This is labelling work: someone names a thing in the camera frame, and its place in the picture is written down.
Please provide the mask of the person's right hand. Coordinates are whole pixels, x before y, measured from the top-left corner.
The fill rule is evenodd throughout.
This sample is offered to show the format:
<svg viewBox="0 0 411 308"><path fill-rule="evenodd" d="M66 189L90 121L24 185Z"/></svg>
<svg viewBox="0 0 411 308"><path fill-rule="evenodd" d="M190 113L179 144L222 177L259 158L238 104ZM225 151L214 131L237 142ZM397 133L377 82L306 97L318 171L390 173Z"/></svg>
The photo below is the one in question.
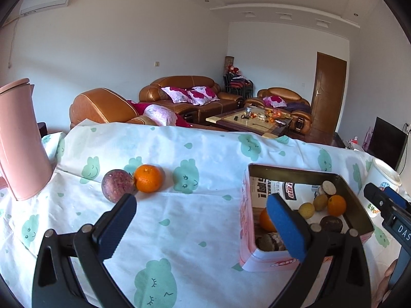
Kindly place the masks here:
<svg viewBox="0 0 411 308"><path fill-rule="evenodd" d="M395 259L391 265L388 267L388 269L384 273L384 277L380 284L378 285L378 288L376 290L376 294L374 295L372 302L371 302L371 307L372 308L377 308L378 305L381 302L384 302L386 300L386 297L391 293L391 291L388 289L389 286L389 280L391 278L391 275L394 272L394 269L396 267L398 259Z"/></svg>

